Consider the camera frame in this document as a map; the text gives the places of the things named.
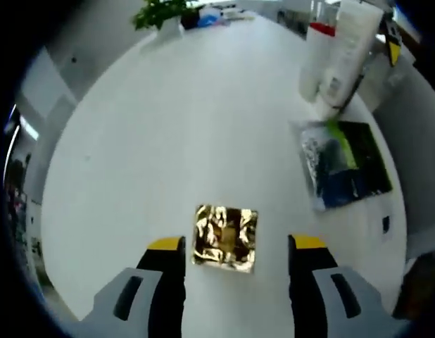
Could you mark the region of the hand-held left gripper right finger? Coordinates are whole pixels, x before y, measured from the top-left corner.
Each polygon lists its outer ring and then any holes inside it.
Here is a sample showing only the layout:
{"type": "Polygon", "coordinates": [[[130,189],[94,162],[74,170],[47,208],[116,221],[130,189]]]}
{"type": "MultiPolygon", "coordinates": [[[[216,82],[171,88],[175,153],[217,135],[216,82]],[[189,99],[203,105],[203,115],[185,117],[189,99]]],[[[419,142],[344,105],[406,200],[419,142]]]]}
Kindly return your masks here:
{"type": "Polygon", "coordinates": [[[295,337],[393,337],[380,293],[339,266],[317,237],[289,235],[289,298],[295,337]]]}

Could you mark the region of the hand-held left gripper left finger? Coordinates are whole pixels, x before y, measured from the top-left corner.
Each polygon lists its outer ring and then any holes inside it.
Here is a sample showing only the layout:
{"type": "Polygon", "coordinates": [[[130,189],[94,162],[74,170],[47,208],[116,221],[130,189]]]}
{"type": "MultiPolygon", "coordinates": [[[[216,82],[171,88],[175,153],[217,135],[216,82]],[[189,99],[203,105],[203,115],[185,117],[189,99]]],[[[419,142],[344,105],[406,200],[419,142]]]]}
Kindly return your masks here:
{"type": "Polygon", "coordinates": [[[149,244],[136,267],[125,268],[96,293],[77,336],[181,337],[185,244],[183,236],[149,244]]]}

